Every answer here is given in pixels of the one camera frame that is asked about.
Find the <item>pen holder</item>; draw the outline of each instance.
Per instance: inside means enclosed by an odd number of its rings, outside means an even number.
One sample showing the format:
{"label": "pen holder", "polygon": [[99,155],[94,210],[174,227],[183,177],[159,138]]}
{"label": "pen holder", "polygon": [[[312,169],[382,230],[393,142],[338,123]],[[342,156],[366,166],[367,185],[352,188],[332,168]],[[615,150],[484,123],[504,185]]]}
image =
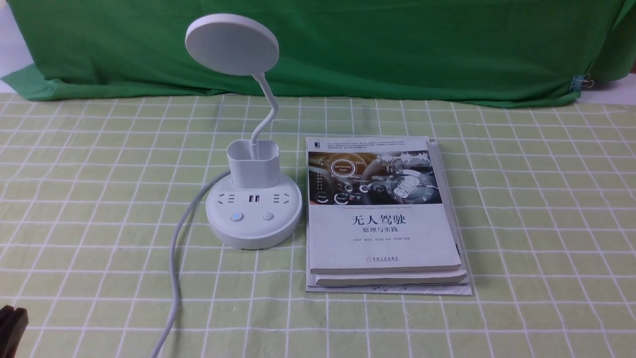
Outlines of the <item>pen holder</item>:
{"label": "pen holder", "polygon": [[228,145],[232,182],[239,188],[271,188],[280,181],[278,144],[270,140],[259,140],[256,145],[259,159],[252,159],[249,140],[236,140]]}

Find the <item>power button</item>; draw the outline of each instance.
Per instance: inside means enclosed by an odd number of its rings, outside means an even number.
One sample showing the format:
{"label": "power button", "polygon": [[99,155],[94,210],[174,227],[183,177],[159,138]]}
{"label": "power button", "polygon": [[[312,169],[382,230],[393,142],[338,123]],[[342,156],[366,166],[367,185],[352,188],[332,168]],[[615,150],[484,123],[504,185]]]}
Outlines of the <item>power button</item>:
{"label": "power button", "polygon": [[242,213],[233,213],[232,216],[230,217],[230,220],[234,222],[241,221],[242,219],[243,219]]}

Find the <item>grid pattern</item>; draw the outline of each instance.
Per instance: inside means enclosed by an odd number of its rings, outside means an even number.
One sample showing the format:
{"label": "grid pattern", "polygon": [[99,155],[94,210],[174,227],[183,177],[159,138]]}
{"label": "grid pattern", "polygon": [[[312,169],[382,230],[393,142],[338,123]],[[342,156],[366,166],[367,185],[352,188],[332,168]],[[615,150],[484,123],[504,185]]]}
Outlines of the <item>grid pattern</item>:
{"label": "grid pattern", "polygon": [[[174,224],[268,111],[260,97],[0,94],[0,296],[31,319],[18,356],[147,356]],[[475,296],[307,294],[304,222],[243,252],[201,205],[163,357],[633,356],[636,108],[282,98],[265,131],[303,191],[305,137],[351,135],[440,142]]]}

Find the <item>desk lamp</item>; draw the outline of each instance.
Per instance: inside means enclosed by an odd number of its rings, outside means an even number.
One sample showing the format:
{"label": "desk lamp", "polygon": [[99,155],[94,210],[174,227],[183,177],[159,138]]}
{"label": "desk lamp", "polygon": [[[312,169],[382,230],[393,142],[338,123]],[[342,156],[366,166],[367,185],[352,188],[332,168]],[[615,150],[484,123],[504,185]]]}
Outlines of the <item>desk lamp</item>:
{"label": "desk lamp", "polygon": [[262,24],[239,15],[213,14],[195,20],[186,32],[186,49],[199,64],[233,76],[252,76],[261,86],[272,110],[249,140],[236,140],[227,149],[229,172],[208,183],[181,217],[172,236],[172,306],[166,328],[155,347],[156,357],[170,333],[180,296],[176,268],[176,242],[181,227],[206,192],[205,212],[214,234],[226,245],[242,249],[269,248],[290,237],[302,211],[297,184],[280,172],[279,147],[258,134],[271,123],[278,103],[265,79],[279,58],[274,34]]}

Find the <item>round power strip base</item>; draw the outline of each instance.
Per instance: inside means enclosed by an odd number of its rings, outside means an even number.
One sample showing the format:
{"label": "round power strip base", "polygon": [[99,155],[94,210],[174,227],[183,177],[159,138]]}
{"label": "round power strip base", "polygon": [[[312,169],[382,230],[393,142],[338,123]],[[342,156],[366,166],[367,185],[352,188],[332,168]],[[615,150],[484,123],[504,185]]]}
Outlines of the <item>round power strip base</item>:
{"label": "round power strip base", "polygon": [[257,250],[285,241],[296,230],[303,203],[300,189],[281,174],[271,188],[243,189],[232,175],[208,193],[205,213],[214,234],[233,248]]}

